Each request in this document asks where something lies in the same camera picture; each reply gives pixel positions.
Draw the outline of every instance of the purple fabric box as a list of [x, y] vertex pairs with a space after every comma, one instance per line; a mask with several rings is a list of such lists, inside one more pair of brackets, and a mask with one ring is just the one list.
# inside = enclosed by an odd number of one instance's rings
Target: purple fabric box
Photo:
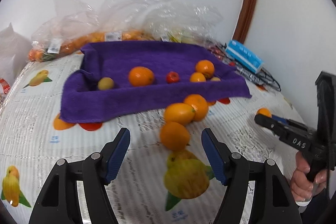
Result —
[[[234, 68], [223, 64], [205, 48], [171, 42], [124, 41], [90, 43], [84, 53], [80, 70], [66, 80], [63, 88], [60, 117], [66, 122], [105, 122], [112, 118], [165, 108], [183, 102], [189, 94], [200, 94], [207, 101], [226, 97], [251, 97], [245, 80]], [[189, 82], [200, 60], [210, 60], [220, 82]], [[129, 71], [136, 66], [151, 69], [153, 85], [133, 87]], [[176, 71], [179, 83], [167, 84], [166, 75]], [[115, 82], [111, 90], [98, 90], [102, 77]]]

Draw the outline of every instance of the green leaf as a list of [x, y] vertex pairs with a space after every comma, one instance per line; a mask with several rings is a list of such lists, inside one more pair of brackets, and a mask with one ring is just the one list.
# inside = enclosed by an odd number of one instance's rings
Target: green leaf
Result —
[[212, 180], [215, 177], [215, 174], [214, 174], [211, 166], [206, 166], [205, 167], [205, 173], [207, 174], [209, 180]]
[[181, 201], [181, 198], [177, 198], [176, 196], [173, 196], [170, 192], [168, 192], [165, 211], [171, 210], [180, 201]]
[[49, 77], [47, 77], [47, 78], [44, 79], [43, 83], [44, 82], [52, 82], [52, 80]]
[[23, 193], [21, 191], [20, 191], [20, 195], [19, 195], [19, 203], [31, 208], [29, 202], [26, 200], [25, 196], [23, 195]]

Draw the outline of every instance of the human hand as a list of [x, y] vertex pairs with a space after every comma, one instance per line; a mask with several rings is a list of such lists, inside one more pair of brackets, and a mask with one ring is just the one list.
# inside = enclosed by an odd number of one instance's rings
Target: human hand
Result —
[[[310, 171], [310, 166], [303, 157], [303, 154], [299, 151], [295, 155], [296, 169], [293, 173], [292, 179], [290, 181], [290, 188], [295, 201], [305, 201], [311, 198], [313, 183], [307, 180], [306, 174]], [[319, 186], [316, 189], [314, 195], [320, 193], [323, 188], [326, 187], [327, 181], [327, 170], [321, 170], [315, 177], [315, 183]]]

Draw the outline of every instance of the metal screw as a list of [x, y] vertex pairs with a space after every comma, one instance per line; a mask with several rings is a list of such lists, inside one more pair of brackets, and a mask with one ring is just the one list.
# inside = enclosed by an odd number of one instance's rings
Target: metal screw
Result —
[[91, 158], [92, 158], [93, 160], [99, 159], [99, 158], [100, 158], [100, 154], [99, 154], [98, 152], [93, 153], [93, 154], [91, 155]]
[[271, 166], [275, 165], [275, 161], [272, 159], [268, 159], [266, 162], [268, 165], [271, 165]]
[[240, 155], [239, 153], [237, 153], [237, 152], [233, 152], [233, 153], [231, 154], [231, 156], [232, 156], [232, 158], [234, 158], [234, 159], [236, 159], [236, 160], [240, 159], [240, 157], [241, 157], [241, 155]]
[[57, 163], [57, 165], [61, 166], [61, 165], [65, 164], [65, 159], [59, 159], [56, 163]]

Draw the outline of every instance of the blue package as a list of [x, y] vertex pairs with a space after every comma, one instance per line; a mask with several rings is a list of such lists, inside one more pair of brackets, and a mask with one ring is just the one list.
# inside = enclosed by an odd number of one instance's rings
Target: blue package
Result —
[[236, 40], [231, 40], [225, 52], [253, 73], [258, 73], [264, 62], [252, 51]]

